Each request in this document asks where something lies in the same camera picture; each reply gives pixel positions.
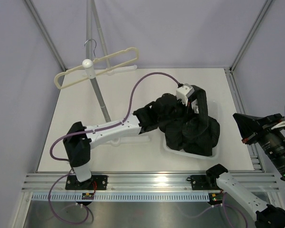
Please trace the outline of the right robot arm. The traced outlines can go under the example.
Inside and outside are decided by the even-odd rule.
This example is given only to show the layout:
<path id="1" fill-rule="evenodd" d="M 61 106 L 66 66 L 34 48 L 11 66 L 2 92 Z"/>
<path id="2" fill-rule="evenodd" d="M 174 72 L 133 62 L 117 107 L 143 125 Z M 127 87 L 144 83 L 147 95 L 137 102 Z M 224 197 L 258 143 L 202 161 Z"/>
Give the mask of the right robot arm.
<path id="1" fill-rule="evenodd" d="M 285 181 L 285 116 L 273 114 L 266 117 L 233 114 L 242 143 L 259 144 L 264 153 L 278 170 L 281 180 Z M 266 183 L 265 178 L 253 176 L 252 183 L 248 179 L 238 179 L 223 165 L 217 164 L 206 171 L 208 187 L 218 188 L 230 195 L 251 217 L 257 228 L 285 228 L 285 210 L 272 205 L 254 194 L 257 190 L 268 192 L 274 186 Z"/>

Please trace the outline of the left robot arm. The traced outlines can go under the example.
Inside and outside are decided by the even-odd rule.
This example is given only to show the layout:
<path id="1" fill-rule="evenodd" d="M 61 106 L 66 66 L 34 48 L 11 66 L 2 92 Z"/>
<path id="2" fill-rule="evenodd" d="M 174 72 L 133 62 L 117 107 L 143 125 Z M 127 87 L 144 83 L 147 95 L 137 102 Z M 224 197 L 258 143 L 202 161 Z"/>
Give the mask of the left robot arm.
<path id="1" fill-rule="evenodd" d="M 135 110 L 124 120 L 88 128 L 81 122 L 74 123 L 63 145 L 74 175 L 67 178 L 66 190 L 95 190 L 96 178 L 89 161 L 95 147 L 127 136 L 138 136 L 158 129 L 182 115 L 183 103 L 175 95 L 164 94 L 156 101 Z"/>

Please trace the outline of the black pinstriped shirt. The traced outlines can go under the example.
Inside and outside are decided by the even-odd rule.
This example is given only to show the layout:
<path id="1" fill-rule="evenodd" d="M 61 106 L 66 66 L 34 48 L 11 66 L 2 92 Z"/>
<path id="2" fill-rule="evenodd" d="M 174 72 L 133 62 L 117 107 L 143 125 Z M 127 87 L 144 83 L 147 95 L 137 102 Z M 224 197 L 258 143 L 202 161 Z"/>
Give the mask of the black pinstriped shirt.
<path id="1" fill-rule="evenodd" d="M 164 133 L 168 148 L 211 157 L 219 141 L 220 124 L 209 116 L 206 91 L 191 86 L 194 93 L 187 106 L 176 95 L 164 94 L 155 101 L 152 110 L 157 114 L 158 128 Z"/>

